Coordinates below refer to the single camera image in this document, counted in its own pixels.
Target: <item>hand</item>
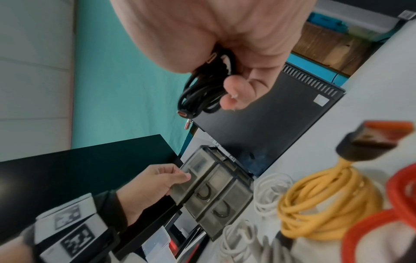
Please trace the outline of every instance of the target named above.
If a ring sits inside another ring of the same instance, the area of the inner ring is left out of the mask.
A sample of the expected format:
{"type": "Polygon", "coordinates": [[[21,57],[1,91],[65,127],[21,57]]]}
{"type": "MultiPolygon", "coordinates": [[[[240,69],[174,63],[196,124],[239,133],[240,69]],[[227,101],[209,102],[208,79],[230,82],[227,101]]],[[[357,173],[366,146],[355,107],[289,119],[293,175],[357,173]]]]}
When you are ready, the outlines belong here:
{"type": "Polygon", "coordinates": [[[150,165],[128,184],[117,191],[128,225],[137,221],[144,209],[168,195],[173,184],[191,178],[174,164],[150,165]]]}
{"type": "Polygon", "coordinates": [[[225,110],[247,107],[279,75],[316,0],[111,0],[126,31],[156,64],[194,71],[216,43],[233,51],[239,75],[224,81],[225,110]]]}

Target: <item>white table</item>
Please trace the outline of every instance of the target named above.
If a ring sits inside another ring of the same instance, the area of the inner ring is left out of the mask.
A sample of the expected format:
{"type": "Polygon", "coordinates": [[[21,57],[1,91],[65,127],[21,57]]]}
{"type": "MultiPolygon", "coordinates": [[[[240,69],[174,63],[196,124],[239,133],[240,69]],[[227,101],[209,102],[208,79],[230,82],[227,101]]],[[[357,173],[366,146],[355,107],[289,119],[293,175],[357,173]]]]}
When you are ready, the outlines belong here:
{"type": "MultiPolygon", "coordinates": [[[[363,120],[410,120],[416,123],[416,21],[406,24],[384,44],[343,88],[347,94],[296,141],[265,175],[283,172],[291,175],[294,180],[299,180],[332,167],[337,162],[336,145],[363,120]]],[[[356,163],[354,166],[383,182],[415,161],[416,134],[413,134],[404,139],[394,151],[377,160],[356,163]]],[[[262,220],[254,213],[252,205],[241,218],[256,223],[260,228],[260,237],[265,234],[272,238],[279,230],[277,218],[262,220]]],[[[372,234],[364,238],[365,246],[358,249],[358,258],[368,255],[368,251],[377,251],[378,257],[367,257],[367,262],[381,263],[383,259],[392,262],[394,255],[380,249],[383,246],[390,247],[398,255],[403,253],[406,247],[400,246],[396,240],[400,239],[402,244],[406,244],[414,232],[398,224],[387,228],[384,235],[388,234],[388,239],[374,238],[372,234]],[[372,246],[366,243],[367,239],[373,242],[372,246]]],[[[216,262],[215,254],[216,243],[210,242],[198,262],[216,262]]],[[[304,263],[340,262],[339,242],[298,239],[293,254],[304,263]]]]}

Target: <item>white cable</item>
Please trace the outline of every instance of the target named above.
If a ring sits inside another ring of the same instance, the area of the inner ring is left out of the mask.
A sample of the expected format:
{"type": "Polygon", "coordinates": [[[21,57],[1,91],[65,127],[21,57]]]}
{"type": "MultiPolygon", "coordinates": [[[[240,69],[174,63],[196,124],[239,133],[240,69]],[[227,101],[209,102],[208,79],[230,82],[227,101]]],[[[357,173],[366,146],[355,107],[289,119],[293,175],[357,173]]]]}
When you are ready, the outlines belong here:
{"type": "Polygon", "coordinates": [[[251,255],[247,243],[252,243],[252,240],[257,240],[257,228],[248,220],[236,221],[224,227],[219,240],[218,261],[243,263],[251,255]]]}
{"type": "Polygon", "coordinates": [[[254,210],[262,217],[276,215],[277,202],[293,185],[293,179],[284,173],[273,173],[258,179],[254,188],[254,210]]]}

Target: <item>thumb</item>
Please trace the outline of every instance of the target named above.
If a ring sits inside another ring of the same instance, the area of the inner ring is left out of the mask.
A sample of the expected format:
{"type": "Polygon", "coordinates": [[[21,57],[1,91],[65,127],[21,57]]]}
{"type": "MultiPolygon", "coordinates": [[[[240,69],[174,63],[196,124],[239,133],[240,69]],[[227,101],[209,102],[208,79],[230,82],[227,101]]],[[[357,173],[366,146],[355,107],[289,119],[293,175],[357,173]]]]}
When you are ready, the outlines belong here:
{"type": "Polygon", "coordinates": [[[164,177],[166,179],[166,182],[168,183],[169,187],[171,187],[174,184],[182,184],[184,182],[187,182],[191,179],[191,174],[189,173],[166,173],[164,174],[164,177]]]}

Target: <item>yellow cable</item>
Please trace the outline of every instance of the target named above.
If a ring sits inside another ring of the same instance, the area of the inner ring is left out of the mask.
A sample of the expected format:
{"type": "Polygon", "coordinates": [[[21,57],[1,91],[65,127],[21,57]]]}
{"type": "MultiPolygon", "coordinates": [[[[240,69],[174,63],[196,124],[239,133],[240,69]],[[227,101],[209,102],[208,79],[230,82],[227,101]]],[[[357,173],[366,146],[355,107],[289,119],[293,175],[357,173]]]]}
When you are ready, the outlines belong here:
{"type": "Polygon", "coordinates": [[[296,182],[277,204],[282,234],[289,238],[341,239],[348,228],[382,209],[382,197],[373,183],[352,162],[338,164],[296,182]],[[332,197],[322,212],[311,214],[316,205],[332,197]]]}

